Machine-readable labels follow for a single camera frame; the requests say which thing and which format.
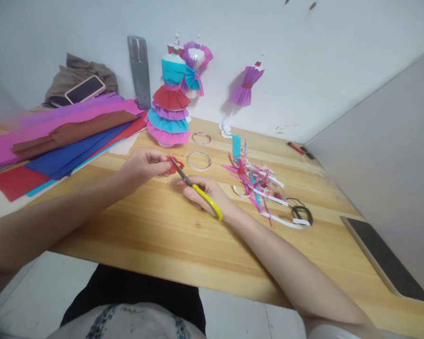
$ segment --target blue and pink paper dress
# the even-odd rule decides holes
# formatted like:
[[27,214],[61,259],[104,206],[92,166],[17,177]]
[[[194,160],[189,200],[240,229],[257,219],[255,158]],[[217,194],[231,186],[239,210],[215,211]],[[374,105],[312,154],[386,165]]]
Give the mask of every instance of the blue and pink paper dress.
[[162,59],[162,72],[165,83],[153,95],[152,107],[145,118],[147,130],[159,143],[183,144],[190,138],[186,120],[190,99],[179,88],[186,65]]

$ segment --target plastic ring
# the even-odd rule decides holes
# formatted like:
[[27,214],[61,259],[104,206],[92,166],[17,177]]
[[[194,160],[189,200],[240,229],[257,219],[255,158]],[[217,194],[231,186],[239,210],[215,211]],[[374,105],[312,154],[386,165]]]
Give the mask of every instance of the plastic ring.
[[[192,163],[190,162],[190,156],[193,155],[193,154],[201,154],[201,155],[205,156],[207,158],[207,160],[209,161],[209,165],[206,168],[203,168],[203,169],[199,169],[199,168],[193,166]],[[212,160],[210,159],[210,157],[206,153],[203,153],[203,152],[192,152],[192,153],[190,153],[187,157],[187,162],[194,170],[197,170],[199,172],[204,172],[205,170],[208,170],[212,166]]]
[[[208,142],[206,142],[206,143],[199,142],[198,140],[195,140],[195,136],[197,136],[197,135],[202,135],[202,136],[208,137],[208,138],[209,138],[209,141],[208,141]],[[200,146],[204,146],[204,145],[210,144],[210,143],[211,143],[211,141],[212,141],[212,138],[211,138],[211,136],[210,136],[209,134],[207,134],[207,133],[204,133],[204,132],[195,132],[195,133],[192,135],[192,140],[193,140],[196,144],[198,144],[198,145],[200,145]]]

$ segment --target white floor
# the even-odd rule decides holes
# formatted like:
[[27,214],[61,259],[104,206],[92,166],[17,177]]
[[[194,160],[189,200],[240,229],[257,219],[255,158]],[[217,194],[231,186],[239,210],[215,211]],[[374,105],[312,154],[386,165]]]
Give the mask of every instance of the white floor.
[[[0,338],[46,338],[59,327],[96,266],[52,252],[28,264],[0,294]],[[200,296],[209,339],[306,338],[302,320],[293,310],[206,289],[200,289]]]

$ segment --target wooden table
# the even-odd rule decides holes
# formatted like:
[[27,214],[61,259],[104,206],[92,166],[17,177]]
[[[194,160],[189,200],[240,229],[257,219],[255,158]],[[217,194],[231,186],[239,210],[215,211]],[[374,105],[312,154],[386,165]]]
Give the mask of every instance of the wooden table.
[[[212,142],[189,142],[163,149],[186,164],[186,174],[214,177],[244,210],[269,226],[248,199],[232,192],[242,186],[221,167],[228,164],[231,140],[220,137],[216,123],[193,118],[192,132],[202,131]],[[301,157],[280,139],[233,129],[248,142],[251,164],[267,165],[285,184],[289,197],[311,210],[314,226],[305,231],[273,222],[273,231],[288,240],[340,285],[381,329],[424,338],[424,303],[393,295],[353,240],[340,216],[361,219],[359,212],[316,161]],[[134,147],[160,148],[144,131]],[[196,172],[187,164],[192,151],[207,153],[212,167]],[[38,203],[104,180],[126,156],[106,153],[42,197]],[[280,288],[249,248],[230,229],[197,210],[171,183],[179,178],[154,178],[133,195],[97,215],[50,250],[164,279],[289,307]],[[290,216],[270,203],[271,212]]]

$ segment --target scissor blade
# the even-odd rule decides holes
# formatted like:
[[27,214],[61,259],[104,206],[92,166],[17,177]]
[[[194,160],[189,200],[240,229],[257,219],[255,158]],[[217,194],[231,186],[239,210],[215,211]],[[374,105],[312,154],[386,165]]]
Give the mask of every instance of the scissor blade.
[[190,182],[188,177],[185,175],[184,171],[180,169],[179,165],[176,163],[176,161],[173,159],[171,155],[168,155],[170,159],[173,161],[174,166],[176,166],[176,171],[179,173],[179,175],[184,179],[187,183]]

